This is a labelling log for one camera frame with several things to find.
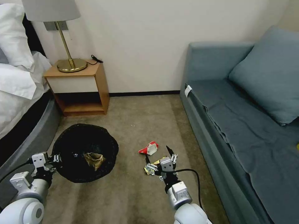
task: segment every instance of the beige carpet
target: beige carpet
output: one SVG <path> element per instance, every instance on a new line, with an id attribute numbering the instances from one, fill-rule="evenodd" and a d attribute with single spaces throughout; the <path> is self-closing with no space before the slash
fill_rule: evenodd
<path id="1" fill-rule="evenodd" d="M 178 95 L 111 98 L 106 116 L 64 118 L 55 139 L 76 123 L 109 131 L 119 144 L 116 164 L 110 174 L 87 184 L 71 183 L 56 173 L 43 224 L 173 223 L 164 183 L 144 174 L 145 157 L 137 153 L 150 141 L 159 144 L 152 162 L 168 154 L 168 145 L 179 154 L 177 169 L 197 170 L 208 217 L 214 224 L 229 223 Z M 179 179 L 198 203 L 195 176 L 182 172 Z"/>

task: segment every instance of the red snack wrapper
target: red snack wrapper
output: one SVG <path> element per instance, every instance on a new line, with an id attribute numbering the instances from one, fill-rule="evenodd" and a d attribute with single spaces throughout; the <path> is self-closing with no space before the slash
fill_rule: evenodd
<path id="1" fill-rule="evenodd" d="M 138 153 L 143 153 L 151 156 L 158 150 L 158 144 L 155 141 L 150 142 L 144 149 L 138 151 Z"/>

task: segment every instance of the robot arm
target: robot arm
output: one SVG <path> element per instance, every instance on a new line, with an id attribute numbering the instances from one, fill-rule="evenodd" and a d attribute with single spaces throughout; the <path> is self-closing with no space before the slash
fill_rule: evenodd
<path id="1" fill-rule="evenodd" d="M 190 204 L 192 198 L 187 186 L 177 177 L 176 160 L 178 155 L 168 148 L 171 158 L 165 157 L 159 164 L 151 164 L 146 156 L 145 170 L 151 175 L 158 175 L 165 183 L 165 192 L 171 206 L 176 210 L 174 224 L 212 224 L 204 210 L 197 204 Z M 26 177 L 29 172 L 15 174 L 11 184 L 18 190 L 17 200 L 0 213 L 0 223 L 5 224 L 40 224 L 44 216 L 44 201 L 52 183 L 55 165 L 61 160 L 58 155 L 48 157 L 47 153 L 32 156 L 35 166 L 34 181 L 30 185 Z"/>
<path id="2" fill-rule="evenodd" d="M 174 224 L 212 224 L 200 206 L 197 204 L 190 204 L 192 198 L 188 193 L 187 186 L 183 181 L 178 179 L 177 172 L 175 171 L 178 155 L 174 154 L 168 146 L 166 147 L 171 158 L 162 158 L 159 164 L 155 165 L 150 163 L 150 160 L 146 155 L 145 170 L 146 173 L 151 175 L 158 175 L 160 180 L 164 181 L 166 185 L 165 192 L 169 197 L 171 206 L 176 210 Z"/>
<path id="3" fill-rule="evenodd" d="M 6 224 L 39 224 L 44 216 L 45 198 L 48 188 L 52 183 L 52 175 L 55 168 L 48 164 L 59 162 L 55 156 L 54 160 L 47 153 L 39 153 L 32 156 L 35 166 L 32 184 L 29 184 L 27 176 L 29 172 L 15 174 L 10 182 L 18 190 L 16 201 L 9 204 L 0 213 L 0 223 Z"/>

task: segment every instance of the nightstand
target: nightstand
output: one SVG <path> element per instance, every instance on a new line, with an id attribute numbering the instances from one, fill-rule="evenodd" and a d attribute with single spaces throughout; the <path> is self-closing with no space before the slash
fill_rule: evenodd
<path id="1" fill-rule="evenodd" d="M 58 71 L 56 63 L 44 77 L 64 116 L 107 113 L 109 91 L 103 64 L 88 64 L 82 71 L 64 73 Z"/>

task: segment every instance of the black mesh trash can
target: black mesh trash can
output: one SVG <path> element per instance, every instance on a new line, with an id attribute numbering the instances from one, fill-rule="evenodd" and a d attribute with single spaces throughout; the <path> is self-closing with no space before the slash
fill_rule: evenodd
<path id="1" fill-rule="evenodd" d="M 84 158 L 86 153 L 97 153 L 106 159 L 95 171 Z M 116 161 L 118 144 L 105 128 L 90 124 L 75 124 L 56 140 L 52 155 L 59 155 L 60 175 L 74 183 L 86 183 L 109 174 Z"/>

